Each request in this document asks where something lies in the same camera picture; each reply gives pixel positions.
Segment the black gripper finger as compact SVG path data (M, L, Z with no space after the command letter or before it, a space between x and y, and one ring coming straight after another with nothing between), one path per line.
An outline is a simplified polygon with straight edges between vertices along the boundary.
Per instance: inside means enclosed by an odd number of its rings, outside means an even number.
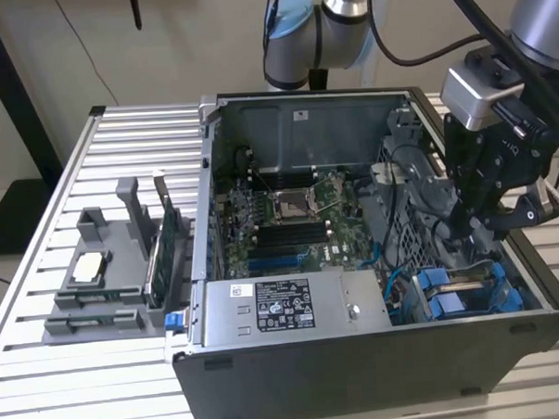
M448 216L450 239L456 240L469 236L479 226L480 220L475 218L474 209L467 207L461 199L458 200Z
M546 183L535 182L527 186L515 202L513 209L498 209L486 216L487 229L503 231L538 226L559 216L559 203L549 193Z

